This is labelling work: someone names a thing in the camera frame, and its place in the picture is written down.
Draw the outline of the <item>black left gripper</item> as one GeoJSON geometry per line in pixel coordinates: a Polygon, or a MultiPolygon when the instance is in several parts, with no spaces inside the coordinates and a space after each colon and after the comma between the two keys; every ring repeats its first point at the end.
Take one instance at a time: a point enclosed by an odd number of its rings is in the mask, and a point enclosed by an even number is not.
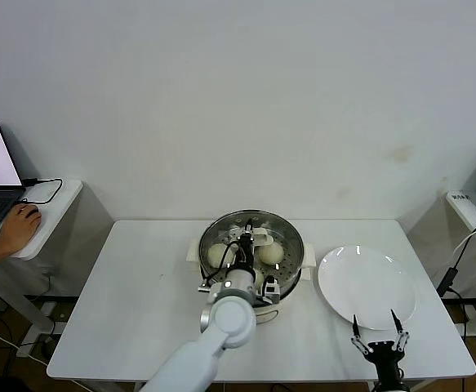
{"type": "Polygon", "coordinates": [[[248,219],[244,234],[239,237],[239,245],[237,251],[237,265],[247,270],[252,270],[254,265],[254,243],[253,236],[259,233],[260,225],[257,220],[252,221],[252,218],[248,219]]]}

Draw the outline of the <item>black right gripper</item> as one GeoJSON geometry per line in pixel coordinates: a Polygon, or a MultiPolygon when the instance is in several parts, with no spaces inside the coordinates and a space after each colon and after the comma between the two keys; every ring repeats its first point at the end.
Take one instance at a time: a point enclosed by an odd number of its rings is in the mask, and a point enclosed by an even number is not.
{"type": "Polygon", "coordinates": [[[353,336],[351,342],[364,355],[364,358],[375,365],[380,383],[401,383],[402,377],[398,363],[403,359],[403,351],[410,337],[408,331],[397,315],[391,310],[394,326],[397,331],[395,341],[364,342],[359,329],[357,317],[353,315],[353,336]]]}

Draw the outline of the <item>person's bare hand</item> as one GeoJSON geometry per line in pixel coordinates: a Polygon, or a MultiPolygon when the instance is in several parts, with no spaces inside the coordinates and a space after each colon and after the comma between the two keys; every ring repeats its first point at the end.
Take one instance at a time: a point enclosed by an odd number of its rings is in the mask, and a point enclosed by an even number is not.
{"type": "Polygon", "coordinates": [[[35,235],[42,219],[38,207],[33,204],[15,205],[2,223],[0,229],[0,249],[7,256],[21,249],[35,235]]]}

